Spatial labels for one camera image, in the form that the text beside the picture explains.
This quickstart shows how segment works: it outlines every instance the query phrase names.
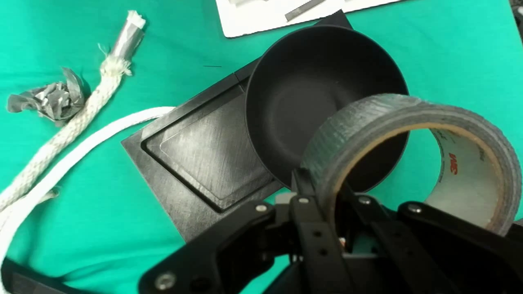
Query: gray duct tape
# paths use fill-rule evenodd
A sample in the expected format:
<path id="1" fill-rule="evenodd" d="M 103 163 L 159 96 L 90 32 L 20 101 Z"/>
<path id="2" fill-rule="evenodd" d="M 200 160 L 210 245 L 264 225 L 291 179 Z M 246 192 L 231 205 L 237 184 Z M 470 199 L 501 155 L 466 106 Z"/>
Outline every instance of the gray duct tape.
<path id="1" fill-rule="evenodd" d="M 442 148 L 440 179 L 427 202 L 491 231 L 507 233 L 522 186 L 509 140 L 471 111 L 404 94 L 352 102 L 314 133 L 303 166 L 313 174 L 327 218 L 334 220 L 337 194 L 357 163 L 386 138 L 414 129 L 430 129 Z"/>

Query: tape roll core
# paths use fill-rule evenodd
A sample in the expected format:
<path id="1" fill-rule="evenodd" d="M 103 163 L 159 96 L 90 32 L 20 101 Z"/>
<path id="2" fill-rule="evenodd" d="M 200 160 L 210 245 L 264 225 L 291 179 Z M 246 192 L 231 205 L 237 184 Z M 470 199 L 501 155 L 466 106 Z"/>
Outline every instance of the tape roll core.
<path id="1" fill-rule="evenodd" d="M 406 94 L 375 94 L 329 117 L 309 142 L 303 168 L 334 223 L 337 194 L 358 161 L 385 140 L 430 129 L 442 150 L 440 179 L 427 202 L 507 233 L 520 202 L 520 164 L 502 132 L 481 115 Z"/>

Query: white rope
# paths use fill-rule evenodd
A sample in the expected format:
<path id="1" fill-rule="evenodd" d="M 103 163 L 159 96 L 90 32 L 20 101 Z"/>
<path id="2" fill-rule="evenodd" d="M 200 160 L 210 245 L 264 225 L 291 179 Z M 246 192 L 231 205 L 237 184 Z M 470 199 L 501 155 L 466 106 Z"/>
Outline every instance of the white rope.
<path id="1" fill-rule="evenodd" d="M 131 11 L 125 27 L 136 24 L 139 29 L 146 21 Z M 134 37 L 130 34 L 121 34 L 120 42 L 128 44 L 126 37 Z M 0 194 L 0 210 L 4 210 L 15 199 L 23 196 L 32 189 L 38 176 L 49 166 L 49 163 L 69 145 L 72 143 L 94 120 L 100 109 L 112 99 L 113 93 L 121 83 L 123 75 L 130 75 L 130 62 L 120 55 L 107 55 L 100 68 L 102 80 L 92 96 L 87 99 L 85 107 L 76 114 L 51 140 L 48 140 L 32 158 L 32 161 L 22 169 L 22 173 L 14 179 L 14 182 Z"/>
<path id="2" fill-rule="evenodd" d="M 108 140 L 115 133 L 141 124 L 144 120 L 157 119 L 174 107 L 151 107 L 126 117 L 121 117 L 99 132 L 92 133 L 77 148 L 67 153 L 27 196 L 20 197 L 18 200 L 12 202 L 0 212 L 0 259 L 5 258 L 9 246 L 23 223 L 23 220 L 30 215 L 30 212 L 40 204 L 53 197 L 53 187 L 67 174 L 67 171 L 77 164 L 90 150 L 94 150 L 102 142 Z M 7 292 L 2 280 L 0 280 L 0 292 Z"/>

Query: white paper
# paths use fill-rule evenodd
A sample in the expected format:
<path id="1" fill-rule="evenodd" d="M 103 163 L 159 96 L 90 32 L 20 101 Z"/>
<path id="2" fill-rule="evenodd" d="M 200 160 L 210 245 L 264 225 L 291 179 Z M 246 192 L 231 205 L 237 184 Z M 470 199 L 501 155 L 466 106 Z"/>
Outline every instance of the white paper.
<path id="1" fill-rule="evenodd" d="M 345 13 L 394 3 L 399 0 L 326 0 L 301 16 L 288 21 L 285 14 L 309 0 L 216 0 L 226 37 L 237 37 L 313 21 L 339 9 Z"/>

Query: black frying pan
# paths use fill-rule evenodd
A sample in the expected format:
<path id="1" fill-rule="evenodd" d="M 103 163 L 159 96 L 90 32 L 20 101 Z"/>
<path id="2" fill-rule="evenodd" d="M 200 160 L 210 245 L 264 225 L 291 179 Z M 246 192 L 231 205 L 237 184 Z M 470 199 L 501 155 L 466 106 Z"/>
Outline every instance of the black frying pan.
<path id="1" fill-rule="evenodd" d="M 291 173 L 314 130 L 336 111 L 375 93 L 407 93 L 394 60 L 367 35 L 342 26 L 300 29 L 260 58 L 247 91 L 247 124 L 268 169 L 291 186 Z M 349 178 L 367 191 L 396 164 L 407 133 L 385 142 Z"/>

